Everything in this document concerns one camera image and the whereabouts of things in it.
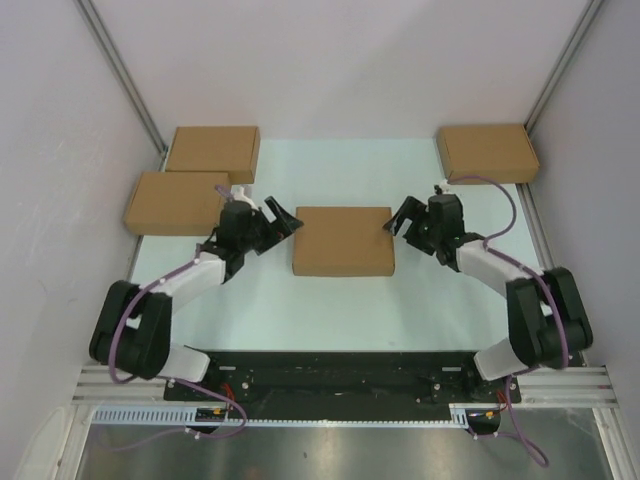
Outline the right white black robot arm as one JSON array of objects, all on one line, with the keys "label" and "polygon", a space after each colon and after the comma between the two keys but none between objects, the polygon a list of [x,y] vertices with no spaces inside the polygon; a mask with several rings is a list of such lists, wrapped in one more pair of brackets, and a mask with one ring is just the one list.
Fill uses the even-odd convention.
[{"label": "right white black robot arm", "polygon": [[573,274],[564,267],[539,270],[468,232],[458,196],[439,193],[425,203],[408,196],[384,224],[395,236],[410,222],[403,238],[451,270],[474,278],[506,301],[508,335],[474,355],[475,367],[461,376],[463,393],[484,401],[497,379],[539,366],[560,370],[570,356],[590,348],[593,332]]}]

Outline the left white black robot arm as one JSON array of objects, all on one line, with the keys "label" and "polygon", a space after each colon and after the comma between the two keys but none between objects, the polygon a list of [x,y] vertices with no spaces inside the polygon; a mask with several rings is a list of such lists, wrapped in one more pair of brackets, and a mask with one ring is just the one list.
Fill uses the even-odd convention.
[{"label": "left white black robot arm", "polygon": [[210,357],[172,341],[173,318],[193,300],[228,283],[244,267],[248,253],[261,255],[302,228],[303,221],[274,198],[265,203],[272,220],[245,196],[227,201],[211,235],[196,245],[184,265],[146,286],[120,280],[109,287],[89,354],[109,368],[114,383],[182,380],[202,400],[219,392],[221,376],[209,368]]}]

